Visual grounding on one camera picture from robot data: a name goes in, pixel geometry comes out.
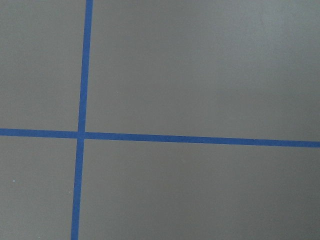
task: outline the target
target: vertical tape line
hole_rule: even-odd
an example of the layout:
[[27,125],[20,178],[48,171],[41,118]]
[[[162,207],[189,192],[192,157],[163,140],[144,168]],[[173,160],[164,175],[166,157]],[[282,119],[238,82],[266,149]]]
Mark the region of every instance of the vertical tape line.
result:
[[76,155],[75,155],[75,169],[74,169],[71,240],[78,240],[78,236],[79,236],[80,201],[81,201],[82,170],[83,170],[84,147],[85,147],[92,10],[93,10],[93,0],[86,0],[84,31],[83,31],[78,132],[77,132],[77,141],[76,141]]

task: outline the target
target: gray surface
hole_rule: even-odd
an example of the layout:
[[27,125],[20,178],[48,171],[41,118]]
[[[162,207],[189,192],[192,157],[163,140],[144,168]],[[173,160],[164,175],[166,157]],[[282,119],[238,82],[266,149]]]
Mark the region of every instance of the gray surface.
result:
[[320,150],[86,140],[80,240],[318,240]]
[[320,2],[95,0],[87,130],[320,137]]
[[0,6],[0,128],[77,130],[85,1]]
[[0,136],[0,239],[70,238],[74,139]]

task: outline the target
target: horizontal tape line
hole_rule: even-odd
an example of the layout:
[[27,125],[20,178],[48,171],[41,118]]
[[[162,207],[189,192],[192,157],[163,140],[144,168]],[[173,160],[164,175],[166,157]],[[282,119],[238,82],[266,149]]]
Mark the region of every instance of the horizontal tape line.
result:
[[76,131],[0,128],[0,136],[76,139],[77,135]]
[[[77,135],[78,133],[76,131],[0,128],[0,136],[76,139]],[[249,138],[228,138],[228,137],[207,137],[207,136],[175,136],[175,135],[86,132],[84,135],[84,138],[96,139],[96,140],[118,140],[118,141],[138,141],[138,142],[320,148],[320,141],[271,140],[271,139],[249,139]]]
[[269,140],[269,139],[206,137],[206,136],[175,136],[175,135],[86,132],[84,138],[96,139],[96,140],[119,140],[119,141],[320,148],[320,141]]

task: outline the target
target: gray floor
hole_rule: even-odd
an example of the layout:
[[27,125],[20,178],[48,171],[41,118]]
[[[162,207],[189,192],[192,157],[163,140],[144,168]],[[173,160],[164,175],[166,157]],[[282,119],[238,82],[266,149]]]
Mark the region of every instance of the gray floor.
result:
[[[76,131],[84,0],[0,0],[0,128]],[[95,0],[88,132],[319,141],[320,2]],[[80,240],[318,240],[319,148],[86,140]],[[0,239],[70,239],[76,140],[0,136]]]

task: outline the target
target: blue painter's tape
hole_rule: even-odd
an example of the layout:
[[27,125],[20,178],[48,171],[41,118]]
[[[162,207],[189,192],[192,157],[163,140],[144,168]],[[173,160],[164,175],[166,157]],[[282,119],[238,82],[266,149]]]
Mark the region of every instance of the blue painter's tape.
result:
[[84,147],[85,147],[92,11],[93,11],[93,0],[86,0],[84,31],[83,31],[83,47],[82,47],[78,132],[77,132],[75,169],[74,169],[71,240],[78,240],[78,236],[79,236],[79,219],[80,219],[82,169],[83,169]]
[[0,136],[76,139],[77,132],[0,128]]
[[206,136],[174,136],[174,135],[86,132],[85,138],[97,139],[97,140],[121,140],[121,141],[143,141],[143,142],[320,148],[320,141],[269,140],[269,139],[206,137]]

